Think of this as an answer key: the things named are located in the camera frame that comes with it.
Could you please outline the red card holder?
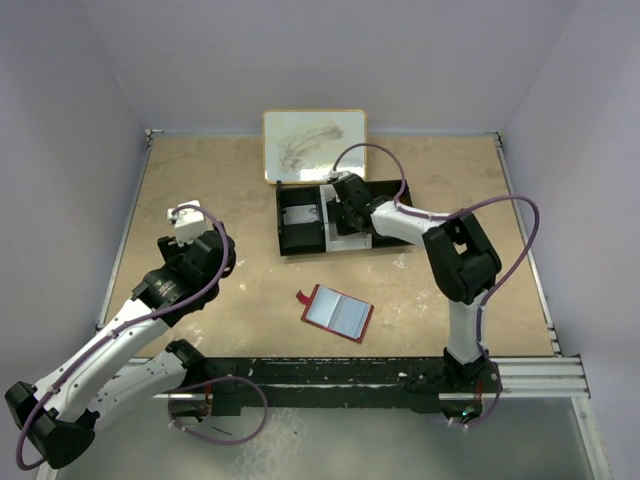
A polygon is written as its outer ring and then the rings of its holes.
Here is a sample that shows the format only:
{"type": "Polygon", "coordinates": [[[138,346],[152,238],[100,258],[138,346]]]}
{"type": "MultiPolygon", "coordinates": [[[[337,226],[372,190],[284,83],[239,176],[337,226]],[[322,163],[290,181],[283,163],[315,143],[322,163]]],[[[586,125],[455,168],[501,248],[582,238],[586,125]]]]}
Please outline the red card holder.
{"type": "Polygon", "coordinates": [[[372,304],[320,284],[309,295],[299,290],[296,299],[304,306],[302,322],[358,344],[374,313],[372,304]]]}

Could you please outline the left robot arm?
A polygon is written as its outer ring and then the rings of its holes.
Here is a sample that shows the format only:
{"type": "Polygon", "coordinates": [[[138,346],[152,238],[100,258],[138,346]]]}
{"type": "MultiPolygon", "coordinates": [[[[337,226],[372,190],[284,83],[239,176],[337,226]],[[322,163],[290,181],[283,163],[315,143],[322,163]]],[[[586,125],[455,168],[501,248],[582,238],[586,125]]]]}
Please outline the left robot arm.
{"type": "Polygon", "coordinates": [[[202,387],[206,369],[188,343],[170,347],[141,369],[119,370],[144,346],[219,294],[235,267],[235,243],[207,230],[181,245],[163,237],[162,267],[148,272],[114,318],[65,363],[35,383],[18,381],[4,398],[20,434],[19,469],[61,469],[79,458],[123,407],[179,387],[202,387]]]}

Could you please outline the black white three-bin organizer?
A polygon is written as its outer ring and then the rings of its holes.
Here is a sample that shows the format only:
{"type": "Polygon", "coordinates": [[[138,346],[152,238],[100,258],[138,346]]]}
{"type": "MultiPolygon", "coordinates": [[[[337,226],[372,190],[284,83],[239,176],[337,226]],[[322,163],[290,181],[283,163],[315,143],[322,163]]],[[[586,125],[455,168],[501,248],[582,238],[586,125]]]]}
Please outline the black white three-bin organizer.
{"type": "Polygon", "coordinates": [[[277,236],[282,257],[403,247],[405,241],[357,231],[330,184],[276,184],[277,236]]]}

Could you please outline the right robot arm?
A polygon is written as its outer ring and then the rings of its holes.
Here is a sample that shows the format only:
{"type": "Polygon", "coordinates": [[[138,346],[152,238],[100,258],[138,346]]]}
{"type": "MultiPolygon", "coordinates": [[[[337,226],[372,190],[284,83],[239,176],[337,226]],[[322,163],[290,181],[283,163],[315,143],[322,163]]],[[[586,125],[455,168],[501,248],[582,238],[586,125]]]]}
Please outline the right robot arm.
{"type": "Polygon", "coordinates": [[[502,269],[476,217],[468,213],[449,218],[374,196],[353,173],[333,174],[329,183],[337,195],[339,218],[349,228],[424,248],[436,286],[449,301],[445,380],[456,391],[469,390],[489,363],[484,307],[502,269]]]}

